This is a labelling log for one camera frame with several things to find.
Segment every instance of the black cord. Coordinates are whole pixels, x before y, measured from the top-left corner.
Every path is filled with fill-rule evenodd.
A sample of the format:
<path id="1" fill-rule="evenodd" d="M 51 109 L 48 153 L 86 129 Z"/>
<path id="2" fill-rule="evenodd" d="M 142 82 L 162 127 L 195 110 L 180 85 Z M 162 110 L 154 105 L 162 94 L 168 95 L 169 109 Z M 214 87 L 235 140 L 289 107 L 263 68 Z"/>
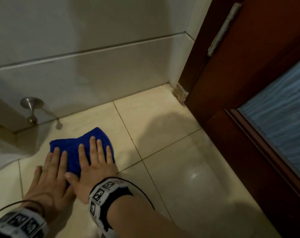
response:
<path id="1" fill-rule="evenodd" d="M 43 206 L 40 202 L 35 201 L 35 200 L 21 200 L 21 201 L 14 202 L 14 203 L 12 203 L 12 204 L 9 204 L 9 205 L 5 206 L 4 208 L 1 208 L 1 209 L 0 209 L 0 212 L 3 211 L 4 209 L 10 207 L 10 206 L 13 206 L 13 205 L 16 205 L 16 204 L 19 204 L 19 203 L 24 203 L 24 202 L 32 202 L 32 203 L 35 203 L 35 204 L 37 204 L 38 206 L 40 206 L 40 207 L 41 207 L 41 210 L 42 210 L 42 217 L 43 217 L 43 218 L 45 217 L 45 209 L 44 209 L 44 206 Z"/>
<path id="2" fill-rule="evenodd" d="M 154 208 L 154 206 L 153 206 L 153 204 L 152 204 L 152 202 L 151 202 L 151 200 L 148 198 L 148 196 L 145 194 L 145 192 L 143 192 L 138 186 L 136 186 L 134 183 L 132 183 L 132 182 L 130 182 L 129 180 L 125 180 L 125 179 L 123 179 L 123 178 L 119 178 L 119 177 L 107 177 L 107 180 L 108 179 L 118 179 L 118 180 L 124 180 L 124 181 L 126 181 L 126 182 L 128 182 L 128 183 L 130 183 L 130 184 L 132 184 L 134 187 L 136 187 L 138 190 L 140 190 L 143 194 L 144 194 L 144 196 L 148 199 L 148 201 L 150 202 L 150 204 L 152 205 L 152 208 L 155 210 L 155 208 Z"/>

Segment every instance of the person's right hand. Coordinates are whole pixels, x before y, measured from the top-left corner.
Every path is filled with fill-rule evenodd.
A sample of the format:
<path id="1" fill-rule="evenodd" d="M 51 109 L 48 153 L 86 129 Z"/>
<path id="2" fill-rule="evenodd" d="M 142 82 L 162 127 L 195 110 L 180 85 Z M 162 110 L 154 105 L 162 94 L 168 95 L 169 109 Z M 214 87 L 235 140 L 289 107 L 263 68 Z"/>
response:
<path id="1" fill-rule="evenodd" d="M 112 160 L 112 153 L 109 146 L 106 147 L 106 162 L 101 140 L 96 141 L 96 138 L 92 136 L 89 140 L 89 145 L 90 166 L 85 154 L 84 145 L 80 144 L 78 147 L 81 167 L 80 178 L 73 173 L 65 173 L 66 180 L 71 184 L 76 196 L 84 204 L 88 204 L 89 194 L 98 182 L 104 178 L 116 176 L 118 173 L 118 168 Z"/>

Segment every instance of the door hinge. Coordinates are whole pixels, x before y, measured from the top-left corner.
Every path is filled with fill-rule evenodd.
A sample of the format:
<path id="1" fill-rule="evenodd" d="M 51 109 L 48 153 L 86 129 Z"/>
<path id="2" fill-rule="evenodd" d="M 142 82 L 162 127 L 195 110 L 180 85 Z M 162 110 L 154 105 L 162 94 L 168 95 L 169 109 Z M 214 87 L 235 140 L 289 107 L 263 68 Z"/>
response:
<path id="1" fill-rule="evenodd" d="M 228 13 L 222 27 L 218 31 L 217 35 L 215 36 L 213 42 L 211 43 L 211 46 L 208 48 L 208 53 L 207 55 L 211 57 L 214 54 L 215 49 L 217 48 L 219 42 L 223 39 L 231 21 L 234 19 L 235 15 L 239 11 L 239 8 L 241 7 L 241 3 L 235 2 L 231 9 L 230 12 Z"/>

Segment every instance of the brown door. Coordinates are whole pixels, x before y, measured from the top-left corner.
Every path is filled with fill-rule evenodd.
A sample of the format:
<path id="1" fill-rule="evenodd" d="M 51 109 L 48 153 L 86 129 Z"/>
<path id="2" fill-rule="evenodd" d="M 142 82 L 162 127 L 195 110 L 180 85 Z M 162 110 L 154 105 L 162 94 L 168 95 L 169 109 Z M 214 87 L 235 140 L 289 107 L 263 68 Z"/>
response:
<path id="1" fill-rule="evenodd" d="M 185 104 L 284 237 L 300 237 L 300 180 L 236 111 L 300 60 L 300 0 L 244 0 Z"/>

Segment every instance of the microfiber cloth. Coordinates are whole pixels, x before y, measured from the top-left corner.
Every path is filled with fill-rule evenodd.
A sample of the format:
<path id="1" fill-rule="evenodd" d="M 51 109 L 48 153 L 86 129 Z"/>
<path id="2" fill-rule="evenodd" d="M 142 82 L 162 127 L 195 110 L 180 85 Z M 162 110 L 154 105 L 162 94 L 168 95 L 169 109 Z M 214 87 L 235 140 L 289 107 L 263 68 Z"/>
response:
<path id="1" fill-rule="evenodd" d="M 88 133 L 84 134 L 83 136 L 77 138 L 77 139 L 57 139 L 50 142 L 50 151 L 53 152 L 55 147 L 60 148 L 60 153 L 62 153 L 64 150 L 67 151 L 67 171 L 72 172 L 76 174 L 78 177 L 80 177 L 80 160 L 78 155 L 78 146 L 80 144 L 84 144 L 85 146 L 85 153 L 86 157 L 88 159 L 89 164 L 90 162 L 90 155 L 89 155 L 89 139 L 90 137 L 94 136 L 96 140 L 100 139 L 103 144 L 105 159 L 106 159 L 106 147 L 109 145 L 112 153 L 112 159 L 113 162 L 115 162 L 114 159 L 114 153 L 112 149 L 112 145 L 110 143 L 110 140 L 108 139 L 107 135 L 100 129 L 100 128 L 94 128 L 93 130 L 89 131 Z"/>

